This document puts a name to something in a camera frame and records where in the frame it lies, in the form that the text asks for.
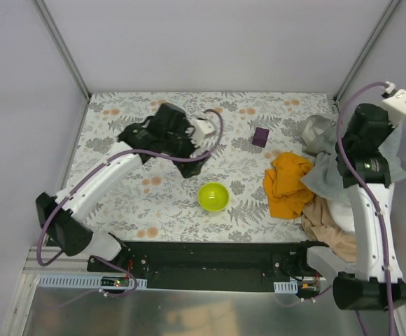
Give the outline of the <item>grey sweatshirt cloth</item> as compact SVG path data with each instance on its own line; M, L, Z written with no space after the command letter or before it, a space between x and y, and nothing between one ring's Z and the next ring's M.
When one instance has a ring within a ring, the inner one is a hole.
M304 141L303 151L316 158L314 167L302 178L302 182L322 198L349 205L342 177L337 170L336 121L326 115L311 115L303 122L300 136ZM406 171L403 170L398 157L401 136L402 127L399 126L379 147L389 163L393 183L406 179Z

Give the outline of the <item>orange cloth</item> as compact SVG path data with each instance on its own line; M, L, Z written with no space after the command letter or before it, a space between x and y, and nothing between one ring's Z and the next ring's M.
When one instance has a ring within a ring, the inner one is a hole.
M286 220L299 218L304 206L314 198L314 193L302 182L313 164L299 155L285 152L272 161L272 166L265 170L262 183L270 216Z

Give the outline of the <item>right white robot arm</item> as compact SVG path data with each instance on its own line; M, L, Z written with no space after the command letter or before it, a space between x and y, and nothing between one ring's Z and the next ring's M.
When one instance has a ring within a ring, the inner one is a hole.
M308 248L306 260L331 281L342 310L388 311L406 304L389 218L390 169L379 151L394 128L386 110L363 103L346 131L337 133L337 169L353 212L356 264L348 266L320 243Z

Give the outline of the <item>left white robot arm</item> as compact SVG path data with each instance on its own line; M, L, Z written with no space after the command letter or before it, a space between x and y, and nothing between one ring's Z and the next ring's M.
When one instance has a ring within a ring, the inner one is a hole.
M163 103L155 115L133 123L118 135L108 152L91 170L67 188L50 196L43 192L36 198L41 226L36 258L42 266L49 263L41 257L43 240L51 238L67 256L84 253L108 262L125 257L123 243L109 232L96 233L84 220L92 208L124 176L131 174L151 158L174 163L183 178L201 172L212 151L196 156L205 139L223 134L209 118L207 109L192 120L181 108Z

